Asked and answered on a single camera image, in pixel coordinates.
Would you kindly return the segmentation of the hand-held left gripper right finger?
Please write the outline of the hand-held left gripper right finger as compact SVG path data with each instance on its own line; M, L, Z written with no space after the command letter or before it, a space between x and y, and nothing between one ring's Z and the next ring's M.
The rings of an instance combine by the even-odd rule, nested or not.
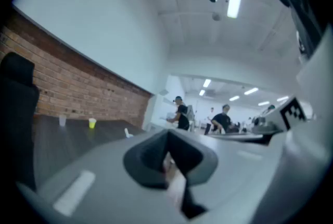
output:
M176 129L170 132L213 150L218 165L206 183L190 187L194 201L207 211L191 220L174 213L168 223L258 223L255 214L274 177L286 134L274 135L265 146Z

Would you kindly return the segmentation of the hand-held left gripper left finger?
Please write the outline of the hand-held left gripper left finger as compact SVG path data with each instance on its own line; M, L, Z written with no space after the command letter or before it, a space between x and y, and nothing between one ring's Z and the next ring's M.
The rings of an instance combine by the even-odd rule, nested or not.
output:
M102 144L48 179L37 192L18 190L41 223L182 223L166 191L145 188L126 172L123 158L152 137L143 133Z

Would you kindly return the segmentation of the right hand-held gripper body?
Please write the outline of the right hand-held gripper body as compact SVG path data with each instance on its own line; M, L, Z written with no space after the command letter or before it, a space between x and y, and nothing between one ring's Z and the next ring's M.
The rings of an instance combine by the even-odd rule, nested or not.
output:
M327 27L315 52L297 75L297 81L316 120L332 122L332 25ZM273 111L258 117L251 132L273 135L307 121L304 109L294 95Z

